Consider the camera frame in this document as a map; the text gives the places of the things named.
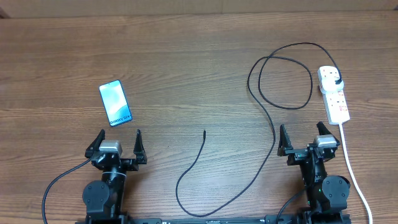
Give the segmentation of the blue Samsung Galaxy smartphone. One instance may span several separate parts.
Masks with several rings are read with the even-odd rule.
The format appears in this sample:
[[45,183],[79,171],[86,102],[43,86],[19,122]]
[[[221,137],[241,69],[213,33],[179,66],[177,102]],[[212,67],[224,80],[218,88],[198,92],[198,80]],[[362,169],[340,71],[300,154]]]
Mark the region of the blue Samsung Galaxy smartphone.
[[119,126],[133,120],[120,80],[100,85],[99,92],[111,127]]

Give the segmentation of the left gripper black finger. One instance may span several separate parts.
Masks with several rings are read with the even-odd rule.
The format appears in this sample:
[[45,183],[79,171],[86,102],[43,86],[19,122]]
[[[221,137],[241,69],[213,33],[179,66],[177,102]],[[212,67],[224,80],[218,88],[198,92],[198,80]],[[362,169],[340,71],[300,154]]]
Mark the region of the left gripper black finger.
[[99,151],[102,141],[105,139],[105,130],[101,130],[95,140],[85,150],[85,157],[91,158],[96,151]]
[[137,130],[133,153],[136,155],[136,164],[147,164],[147,155],[142,142],[141,130]]

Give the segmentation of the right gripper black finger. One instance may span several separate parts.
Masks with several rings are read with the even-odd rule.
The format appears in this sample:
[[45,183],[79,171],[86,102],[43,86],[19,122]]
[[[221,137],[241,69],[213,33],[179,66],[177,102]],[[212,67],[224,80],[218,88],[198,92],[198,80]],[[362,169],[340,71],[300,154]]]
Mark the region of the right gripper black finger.
[[294,150],[292,143],[290,141],[290,137],[287,134],[286,128],[283,124],[280,126],[280,137],[279,137],[279,147],[277,150],[277,155],[278,156],[288,156],[289,154],[292,154],[292,151]]
[[[319,135],[324,136],[324,135],[332,135],[332,133],[326,128],[326,126],[323,124],[322,121],[319,121],[317,123],[317,128],[318,128],[318,132]],[[336,145],[339,146],[340,145],[340,141],[334,136],[332,135],[336,141]]]

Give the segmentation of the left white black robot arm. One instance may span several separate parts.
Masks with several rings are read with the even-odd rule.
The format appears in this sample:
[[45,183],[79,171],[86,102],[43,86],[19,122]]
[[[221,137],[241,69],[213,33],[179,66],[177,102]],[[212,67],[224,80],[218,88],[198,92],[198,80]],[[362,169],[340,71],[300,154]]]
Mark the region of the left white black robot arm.
[[147,163],[138,129],[133,153],[135,158],[122,158],[118,140],[106,140],[105,130],[88,146],[85,157],[102,172],[101,180],[86,185],[82,193],[86,205],[85,223],[133,223],[131,216],[122,211],[126,173],[138,171],[139,165]]

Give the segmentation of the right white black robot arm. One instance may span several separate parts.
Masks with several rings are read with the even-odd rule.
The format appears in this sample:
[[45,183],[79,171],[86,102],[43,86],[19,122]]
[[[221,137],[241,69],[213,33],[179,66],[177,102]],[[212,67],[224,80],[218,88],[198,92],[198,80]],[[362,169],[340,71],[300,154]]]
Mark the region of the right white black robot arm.
[[[287,157],[287,165],[299,166],[304,189],[290,198],[280,209],[275,219],[284,223],[350,223],[347,199],[351,184],[340,175],[328,175],[325,162],[335,158],[340,142],[320,121],[317,123],[319,135],[303,149],[294,149],[284,125],[280,126],[278,156]],[[307,196],[308,207],[300,209],[290,218],[282,218],[282,212],[291,201]]]

